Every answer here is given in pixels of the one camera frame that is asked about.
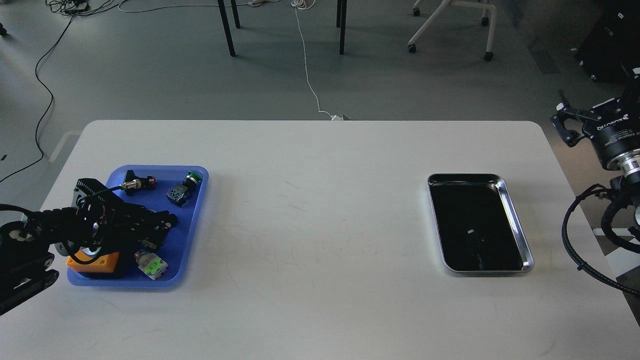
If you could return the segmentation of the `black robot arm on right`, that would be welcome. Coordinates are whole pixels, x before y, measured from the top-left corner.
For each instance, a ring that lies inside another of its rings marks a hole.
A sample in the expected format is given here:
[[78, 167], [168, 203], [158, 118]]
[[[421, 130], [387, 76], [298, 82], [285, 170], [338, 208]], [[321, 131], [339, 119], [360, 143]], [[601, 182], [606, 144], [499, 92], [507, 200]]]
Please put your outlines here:
[[629, 232], [636, 239], [639, 237], [639, 91], [627, 89], [621, 96], [610, 98], [590, 109], [578, 109], [570, 105], [562, 90], [558, 91], [558, 95], [560, 102], [550, 121], [562, 141], [570, 148], [578, 145], [580, 141], [590, 141], [602, 169], [620, 172], [619, 176], [610, 180], [609, 186], [593, 184], [576, 196], [562, 220], [562, 244], [579, 271], [584, 271], [613, 289], [638, 297], [638, 289], [609, 278], [578, 254], [569, 239], [568, 226], [574, 210], [585, 199], [590, 196], [607, 199], [609, 205], [600, 219], [604, 237], [618, 248], [639, 253], [639, 245], [617, 235], [612, 226], [614, 218], [621, 210], [633, 207], [635, 224], [629, 228]]

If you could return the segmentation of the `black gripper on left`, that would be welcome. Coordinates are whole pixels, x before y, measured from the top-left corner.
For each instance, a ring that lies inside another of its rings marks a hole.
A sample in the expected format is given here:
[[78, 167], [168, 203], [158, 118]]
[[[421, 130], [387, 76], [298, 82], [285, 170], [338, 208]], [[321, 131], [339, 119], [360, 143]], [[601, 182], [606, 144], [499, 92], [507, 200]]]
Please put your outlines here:
[[170, 232], [162, 224], [168, 210], [125, 202], [96, 178], [80, 178], [71, 202], [80, 224], [79, 239], [70, 244], [76, 258], [83, 249], [89, 249], [90, 258], [116, 252], [131, 256], [137, 245], [157, 252]]

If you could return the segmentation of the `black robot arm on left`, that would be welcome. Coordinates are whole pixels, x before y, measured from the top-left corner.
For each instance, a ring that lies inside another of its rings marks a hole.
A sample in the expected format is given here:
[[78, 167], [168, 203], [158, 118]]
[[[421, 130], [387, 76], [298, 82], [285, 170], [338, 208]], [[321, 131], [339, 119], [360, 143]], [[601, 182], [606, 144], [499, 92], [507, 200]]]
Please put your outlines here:
[[1, 227], [1, 312], [7, 313], [48, 289], [59, 278], [51, 268], [51, 246], [71, 258], [84, 273], [115, 271], [126, 253], [157, 252], [178, 217], [129, 203], [115, 191], [153, 189], [153, 177], [107, 187], [96, 178], [80, 178], [70, 207], [32, 211], [3, 203], [3, 212], [22, 219]]

